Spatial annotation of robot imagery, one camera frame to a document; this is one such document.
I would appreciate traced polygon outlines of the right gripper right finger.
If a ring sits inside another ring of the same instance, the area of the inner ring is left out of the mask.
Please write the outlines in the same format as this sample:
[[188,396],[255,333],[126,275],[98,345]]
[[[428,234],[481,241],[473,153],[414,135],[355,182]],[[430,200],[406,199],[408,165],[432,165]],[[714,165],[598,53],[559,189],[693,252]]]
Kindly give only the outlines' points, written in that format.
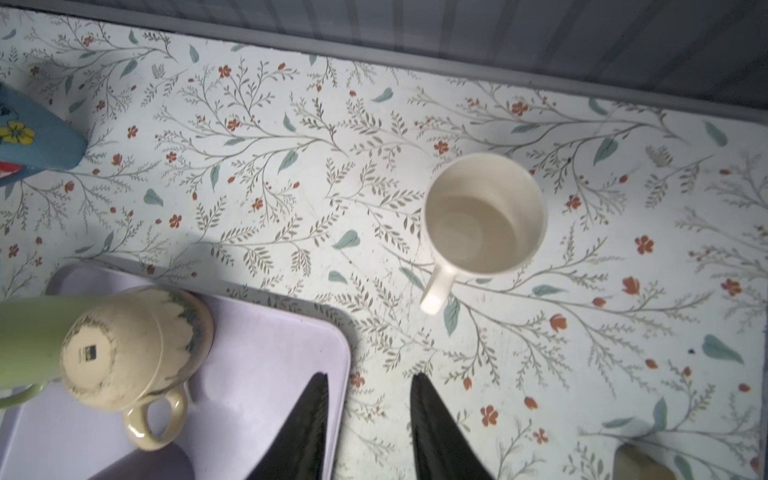
[[492,478],[424,373],[412,378],[410,413],[418,479]]

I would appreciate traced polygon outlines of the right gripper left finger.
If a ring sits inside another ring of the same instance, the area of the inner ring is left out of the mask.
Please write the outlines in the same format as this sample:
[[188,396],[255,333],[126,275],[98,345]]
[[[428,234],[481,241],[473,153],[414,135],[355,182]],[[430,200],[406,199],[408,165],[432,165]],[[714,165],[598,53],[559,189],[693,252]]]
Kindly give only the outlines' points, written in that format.
[[315,373],[247,479],[321,479],[329,413],[328,376]]

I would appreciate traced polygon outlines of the beige ceramic teapot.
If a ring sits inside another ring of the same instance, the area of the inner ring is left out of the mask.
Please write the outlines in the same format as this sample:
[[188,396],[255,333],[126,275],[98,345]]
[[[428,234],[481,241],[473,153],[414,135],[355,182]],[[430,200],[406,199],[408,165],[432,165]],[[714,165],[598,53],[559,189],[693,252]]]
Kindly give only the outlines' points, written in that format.
[[106,297],[82,314],[64,338],[62,379],[95,409],[118,412],[129,440],[144,451],[164,448],[184,427],[184,384],[212,347],[211,310],[175,288],[145,286]]

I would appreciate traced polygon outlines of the white cream mug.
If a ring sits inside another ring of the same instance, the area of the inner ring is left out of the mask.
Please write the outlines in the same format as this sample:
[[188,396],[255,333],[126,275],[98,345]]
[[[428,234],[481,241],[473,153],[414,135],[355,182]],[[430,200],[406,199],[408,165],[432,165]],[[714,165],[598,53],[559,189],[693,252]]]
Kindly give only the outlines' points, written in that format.
[[434,268],[420,309],[438,313],[458,278],[521,268],[539,250],[547,223],[542,190],[521,164],[492,153],[456,159],[434,178],[421,211]]

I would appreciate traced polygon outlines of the blue floral mug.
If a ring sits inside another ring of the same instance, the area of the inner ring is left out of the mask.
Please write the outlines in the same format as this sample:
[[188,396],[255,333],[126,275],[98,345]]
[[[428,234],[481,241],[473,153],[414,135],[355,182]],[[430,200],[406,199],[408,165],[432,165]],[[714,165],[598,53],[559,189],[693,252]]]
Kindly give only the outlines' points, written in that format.
[[12,185],[46,170],[75,168],[87,150],[87,139],[61,118],[16,89],[1,84],[1,161],[24,171],[1,179]]

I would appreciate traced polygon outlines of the purple mug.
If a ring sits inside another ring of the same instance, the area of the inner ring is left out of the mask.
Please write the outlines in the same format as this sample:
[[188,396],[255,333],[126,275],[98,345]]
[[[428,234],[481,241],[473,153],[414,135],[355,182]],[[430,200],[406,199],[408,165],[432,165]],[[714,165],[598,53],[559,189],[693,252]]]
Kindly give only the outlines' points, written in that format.
[[91,480],[194,478],[191,460],[175,443],[156,451],[134,450],[90,477]]

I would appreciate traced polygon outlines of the red mug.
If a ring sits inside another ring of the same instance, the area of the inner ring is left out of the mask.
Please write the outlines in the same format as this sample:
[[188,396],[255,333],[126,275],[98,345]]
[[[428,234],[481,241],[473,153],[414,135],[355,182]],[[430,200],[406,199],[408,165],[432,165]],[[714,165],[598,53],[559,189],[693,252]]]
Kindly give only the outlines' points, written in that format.
[[24,171],[24,167],[22,165],[17,165],[9,162],[0,162],[0,178],[9,178],[14,177],[19,173],[22,173]]

